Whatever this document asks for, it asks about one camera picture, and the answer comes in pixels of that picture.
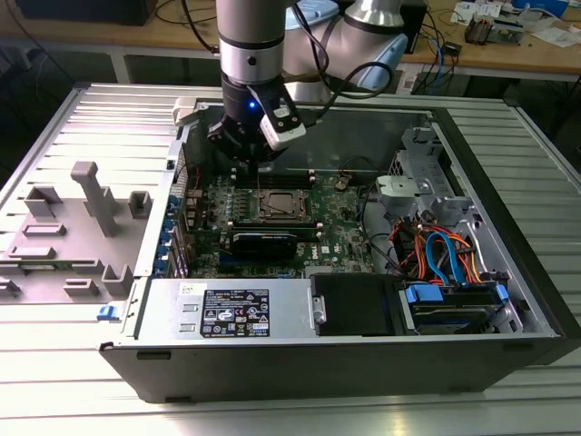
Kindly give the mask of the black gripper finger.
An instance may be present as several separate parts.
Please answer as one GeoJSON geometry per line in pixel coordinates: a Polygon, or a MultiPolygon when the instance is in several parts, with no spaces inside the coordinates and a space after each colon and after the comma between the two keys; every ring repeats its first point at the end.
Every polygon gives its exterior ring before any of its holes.
{"type": "Polygon", "coordinates": [[[275,166],[274,162],[286,152],[286,149],[272,150],[265,146],[261,152],[261,174],[271,173],[275,166]]]}
{"type": "Polygon", "coordinates": [[[210,127],[208,141],[228,159],[244,164],[249,174],[258,172],[262,152],[262,134],[256,124],[235,121],[228,115],[210,127]]]}

